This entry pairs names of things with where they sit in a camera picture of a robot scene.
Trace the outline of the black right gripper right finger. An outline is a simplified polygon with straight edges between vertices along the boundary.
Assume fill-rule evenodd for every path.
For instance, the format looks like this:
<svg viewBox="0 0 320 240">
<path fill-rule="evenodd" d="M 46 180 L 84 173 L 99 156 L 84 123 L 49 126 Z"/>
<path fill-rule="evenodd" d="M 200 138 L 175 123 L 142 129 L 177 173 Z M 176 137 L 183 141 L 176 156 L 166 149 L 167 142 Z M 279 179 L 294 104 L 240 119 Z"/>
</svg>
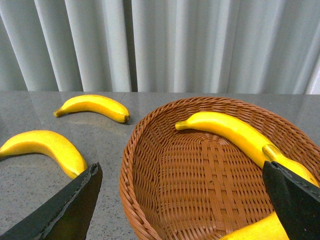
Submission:
<svg viewBox="0 0 320 240">
<path fill-rule="evenodd" d="M 276 161 L 266 161 L 262 178 L 290 240 L 320 238 L 320 188 Z"/>
</svg>

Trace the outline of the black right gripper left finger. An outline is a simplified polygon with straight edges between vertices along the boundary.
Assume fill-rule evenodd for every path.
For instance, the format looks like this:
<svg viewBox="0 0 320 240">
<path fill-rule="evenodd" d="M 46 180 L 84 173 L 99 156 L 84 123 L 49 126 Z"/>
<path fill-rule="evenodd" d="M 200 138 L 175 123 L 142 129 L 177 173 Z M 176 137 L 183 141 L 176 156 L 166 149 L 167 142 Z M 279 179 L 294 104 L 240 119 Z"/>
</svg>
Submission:
<svg viewBox="0 0 320 240">
<path fill-rule="evenodd" d="M 0 238 L 2 240 L 86 239 L 102 179 L 103 171 L 100 164 L 92 164 Z"/>
</svg>

